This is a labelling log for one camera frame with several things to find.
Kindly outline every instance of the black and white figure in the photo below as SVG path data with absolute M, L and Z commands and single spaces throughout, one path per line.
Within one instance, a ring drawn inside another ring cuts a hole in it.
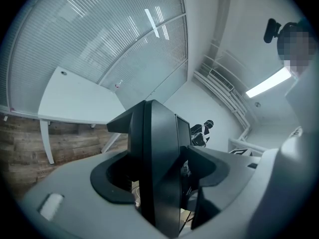
M 196 124 L 190 129 L 191 141 L 194 146 L 206 147 L 209 140 L 209 130 L 214 126 L 212 120 L 208 120 L 204 125 Z

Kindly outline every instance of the tabletop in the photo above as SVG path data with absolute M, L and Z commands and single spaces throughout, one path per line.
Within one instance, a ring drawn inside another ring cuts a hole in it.
M 116 94 L 61 67 L 46 86 L 38 117 L 63 122 L 107 124 L 125 111 Z

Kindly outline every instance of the white table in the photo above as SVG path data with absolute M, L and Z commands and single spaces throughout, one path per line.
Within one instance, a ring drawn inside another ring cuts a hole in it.
M 123 105 L 110 90 L 57 67 L 46 86 L 38 110 L 42 141 L 50 164 L 54 164 L 48 132 L 51 120 L 107 124 L 124 111 Z M 113 134 L 102 153 L 106 152 L 119 136 L 119 133 Z

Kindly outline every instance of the person in black cap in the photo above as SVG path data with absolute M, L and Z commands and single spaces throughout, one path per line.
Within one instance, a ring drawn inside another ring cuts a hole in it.
M 196 124 L 190 129 L 191 141 L 194 146 L 206 147 L 209 140 L 209 130 L 214 126 L 212 120 L 207 120 L 204 125 Z

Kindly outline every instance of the white desk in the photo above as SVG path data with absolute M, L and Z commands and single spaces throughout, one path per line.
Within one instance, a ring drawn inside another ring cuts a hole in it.
M 49 142 L 49 121 L 107 124 L 124 111 L 117 96 L 108 89 L 57 67 L 46 86 L 38 110 L 42 140 L 49 162 L 54 163 Z M 102 153 L 119 135 L 116 133 L 112 136 Z

